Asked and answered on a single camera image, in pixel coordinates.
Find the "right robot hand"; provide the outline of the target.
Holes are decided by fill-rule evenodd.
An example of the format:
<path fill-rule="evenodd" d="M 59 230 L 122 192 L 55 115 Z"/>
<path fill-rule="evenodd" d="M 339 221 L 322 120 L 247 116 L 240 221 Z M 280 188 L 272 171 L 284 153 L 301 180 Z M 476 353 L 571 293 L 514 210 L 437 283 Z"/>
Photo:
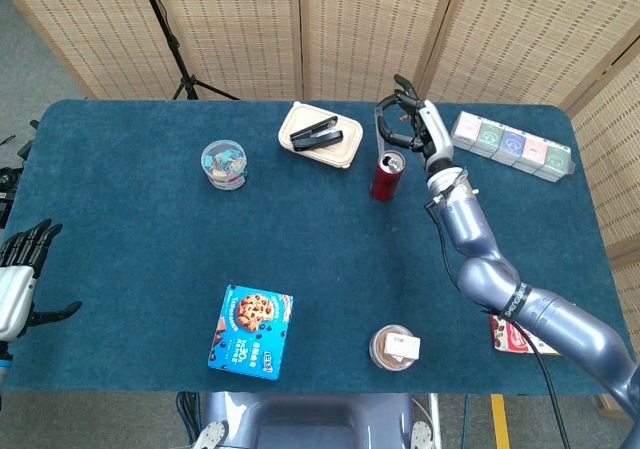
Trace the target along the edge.
<path fill-rule="evenodd" d="M 381 144 L 388 143 L 420 153 L 429 175 L 452 167 L 454 147 L 436 106 L 429 100 L 420 99 L 413 84 L 400 74 L 394 75 L 394 81 L 400 88 L 380 101 L 374 109 L 374 122 Z M 399 134 L 389 128 L 384 111 L 390 106 L 400 107 L 409 117 L 412 135 Z"/>

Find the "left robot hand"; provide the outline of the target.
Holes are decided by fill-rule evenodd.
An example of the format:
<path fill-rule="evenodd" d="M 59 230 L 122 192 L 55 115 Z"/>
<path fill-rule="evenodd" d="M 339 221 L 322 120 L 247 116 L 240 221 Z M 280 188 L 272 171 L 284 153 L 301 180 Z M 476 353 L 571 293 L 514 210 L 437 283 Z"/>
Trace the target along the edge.
<path fill-rule="evenodd" d="M 44 219 L 31 228 L 16 232 L 1 244 L 1 343 L 9 344 L 30 327 L 61 322 L 81 307 L 73 301 L 57 311 L 34 309 L 35 289 L 40 279 L 53 239 L 62 224 Z"/>

